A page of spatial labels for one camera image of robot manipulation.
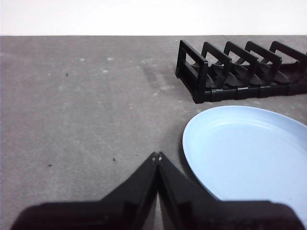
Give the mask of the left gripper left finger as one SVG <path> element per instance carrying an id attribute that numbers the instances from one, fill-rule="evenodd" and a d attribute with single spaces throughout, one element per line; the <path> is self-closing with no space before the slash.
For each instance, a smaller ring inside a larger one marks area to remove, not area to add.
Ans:
<path id="1" fill-rule="evenodd" d="M 157 194 L 153 152 L 123 183 L 96 201 L 52 202 L 24 209 L 13 230 L 140 230 Z"/>

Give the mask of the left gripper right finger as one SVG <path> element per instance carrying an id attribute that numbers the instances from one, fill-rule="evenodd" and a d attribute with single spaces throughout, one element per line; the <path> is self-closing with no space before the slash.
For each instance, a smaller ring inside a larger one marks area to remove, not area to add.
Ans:
<path id="1" fill-rule="evenodd" d="M 221 201 L 157 154 L 159 195 L 177 230 L 302 230 L 287 205 L 271 201 Z"/>

